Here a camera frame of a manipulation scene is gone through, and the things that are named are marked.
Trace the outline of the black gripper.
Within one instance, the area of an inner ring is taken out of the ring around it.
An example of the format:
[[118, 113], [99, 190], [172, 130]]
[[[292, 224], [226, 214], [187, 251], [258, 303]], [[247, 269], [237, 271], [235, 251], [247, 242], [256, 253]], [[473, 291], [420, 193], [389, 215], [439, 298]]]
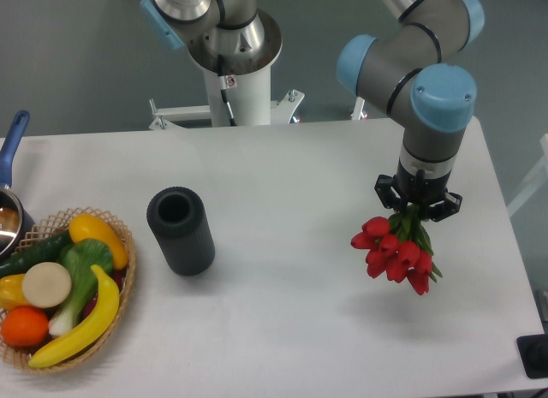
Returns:
[[374, 190], [384, 208], [404, 211], [405, 206], [417, 204], [428, 206], [426, 219], [441, 222], [459, 212], [462, 196], [448, 192], [447, 183], [451, 171], [441, 174], [428, 171], [425, 167], [414, 167], [411, 163], [399, 160], [396, 175], [379, 175]]

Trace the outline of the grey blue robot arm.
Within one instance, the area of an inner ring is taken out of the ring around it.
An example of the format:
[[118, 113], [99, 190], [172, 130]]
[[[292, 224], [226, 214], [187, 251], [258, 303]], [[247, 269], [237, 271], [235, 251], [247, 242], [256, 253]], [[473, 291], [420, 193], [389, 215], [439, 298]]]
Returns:
[[[336, 75], [403, 127], [397, 171], [376, 181], [383, 206], [401, 212], [416, 205], [420, 219], [438, 222], [462, 204], [447, 182], [477, 98], [474, 78], [448, 59], [478, 37], [484, 11], [478, 0], [382, 1], [400, 32], [385, 41], [351, 39]], [[283, 39], [257, 0], [141, 0], [140, 9], [167, 46], [186, 48], [202, 70], [214, 126], [275, 121], [271, 65]]]

